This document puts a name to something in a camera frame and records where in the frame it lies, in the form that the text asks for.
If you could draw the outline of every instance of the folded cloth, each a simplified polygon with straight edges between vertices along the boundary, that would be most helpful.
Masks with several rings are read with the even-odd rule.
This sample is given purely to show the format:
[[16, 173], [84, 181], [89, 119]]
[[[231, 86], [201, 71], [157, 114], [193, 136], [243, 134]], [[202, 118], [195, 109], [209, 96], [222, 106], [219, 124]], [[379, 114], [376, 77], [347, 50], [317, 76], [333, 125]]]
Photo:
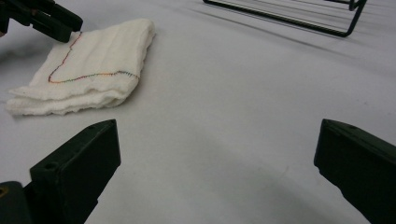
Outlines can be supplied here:
[[134, 90], [147, 48], [152, 21], [127, 21], [104, 30], [73, 33], [56, 44], [29, 86], [11, 90], [6, 109], [16, 115], [77, 112], [121, 104]]

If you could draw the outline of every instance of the screw hole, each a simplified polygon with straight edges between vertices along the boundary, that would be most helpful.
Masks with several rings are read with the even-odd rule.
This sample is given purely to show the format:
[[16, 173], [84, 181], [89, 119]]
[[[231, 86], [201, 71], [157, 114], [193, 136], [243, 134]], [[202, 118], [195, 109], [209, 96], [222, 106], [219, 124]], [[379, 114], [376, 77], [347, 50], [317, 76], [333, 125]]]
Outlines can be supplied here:
[[50, 162], [50, 163], [48, 163], [48, 164], [45, 166], [45, 168], [46, 168], [47, 170], [53, 170], [53, 169], [55, 169], [57, 166], [58, 166], [58, 164], [57, 164], [56, 162]]

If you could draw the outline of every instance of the colored stitching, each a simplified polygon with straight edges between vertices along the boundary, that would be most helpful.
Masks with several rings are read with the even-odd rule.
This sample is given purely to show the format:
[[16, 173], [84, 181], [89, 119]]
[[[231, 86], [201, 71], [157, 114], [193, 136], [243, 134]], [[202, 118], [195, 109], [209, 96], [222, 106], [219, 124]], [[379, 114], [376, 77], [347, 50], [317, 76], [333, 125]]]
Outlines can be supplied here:
[[91, 75], [87, 75], [87, 76], [82, 76], [82, 77], [76, 77], [76, 78], [71, 78], [71, 79], [67, 79], [67, 80], [63, 80], [63, 81], [53, 81], [52, 80], [52, 76], [55, 74], [56, 71], [58, 71], [58, 69], [60, 67], [62, 67], [65, 63], [67, 58], [69, 57], [70, 52], [73, 50], [73, 46], [78, 42], [78, 40], [81, 38], [82, 36], [82, 32], [79, 33], [79, 36], [77, 37], [77, 39], [69, 46], [69, 51], [67, 52], [66, 56], [64, 57], [64, 59], [62, 60], [62, 63], [59, 64], [50, 74], [49, 74], [49, 83], [54, 83], [54, 84], [59, 84], [59, 83], [66, 83], [66, 82], [72, 82], [72, 81], [77, 81], [77, 80], [81, 80], [83, 78], [86, 77], [96, 77], [96, 76], [116, 76], [118, 74], [124, 74], [127, 75], [128, 77], [136, 77], [137, 79], [139, 79], [140, 77], [138, 77], [137, 75], [134, 75], [130, 72], [127, 71], [117, 71], [117, 72], [113, 72], [113, 73], [95, 73], [95, 74], [91, 74]]

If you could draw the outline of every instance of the white table surface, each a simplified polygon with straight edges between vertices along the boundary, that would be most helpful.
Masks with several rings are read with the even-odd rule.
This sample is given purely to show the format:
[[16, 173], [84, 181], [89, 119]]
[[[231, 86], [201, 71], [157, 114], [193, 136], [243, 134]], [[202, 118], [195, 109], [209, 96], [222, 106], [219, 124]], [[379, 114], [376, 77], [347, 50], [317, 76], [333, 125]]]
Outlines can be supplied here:
[[142, 78], [122, 105], [13, 117], [53, 41], [12, 22], [0, 39], [0, 182], [95, 122], [116, 119], [122, 164], [87, 223], [368, 223], [313, 159], [322, 119], [396, 144], [396, 1], [368, 0], [337, 38], [200, 0], [59, 0], [83, 31], [156, 25]]

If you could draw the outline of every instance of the black wire rack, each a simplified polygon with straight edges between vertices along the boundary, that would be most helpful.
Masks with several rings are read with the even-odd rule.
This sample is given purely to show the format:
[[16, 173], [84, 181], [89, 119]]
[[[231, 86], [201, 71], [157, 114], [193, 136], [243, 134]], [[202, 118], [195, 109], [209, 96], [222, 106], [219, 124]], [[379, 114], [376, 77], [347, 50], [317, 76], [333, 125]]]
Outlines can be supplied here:
[[334, 3], [339, 3], [339, 4], [344, 4], [348, 5], [348, 10], [349, 11], [356, 11], [355, 15], [352, 18], [351, 23], [349, 24], [349, 27], [346, 29], [346, 31], [340, 31], [340, 30], [335, 30], [326, 26], [318, 25], [313, 22], [307, 22], [303, 20], [297, 20], [294, 18], [286, 17], [286, 16], [281, 16], [281, 15], [276, 15], [274, 13], [269, 13], [263, 10], [260, 10], [258, 8], [254, 7], [248, 7], [248, 6], [243, 6], [240, 4], [236, 3], [231, 3], [231, 2], [226, 2], [222, 0], [204, 0], [206, 4], [216, 6], [216, 7], [223, 7], [227, 8], [230, 10], [238, 11], [238, 12], [243, 12], [247, 13], [250, 15], [274, 20], [274, 21], [281, 21], [287, 24], [295, 25], [297, 27], [303, 27], [308, 30], [313, 30], [316, 32], [321, 32], [327, 35], [335, 35], [335, 36], [340, 36], [340, 37], [347, 37], [350, 34], [352, 34], [353, 30], [355, 29], [356, 24], [358, 23], [359, 17], [361, 16], [361, 12], [364, 9], [364, 6], [366, 5], [367, 0], [350, 0], [350, 1], [345, 1], [345, 0], [324, 0], [327, 2], [334, 2]]

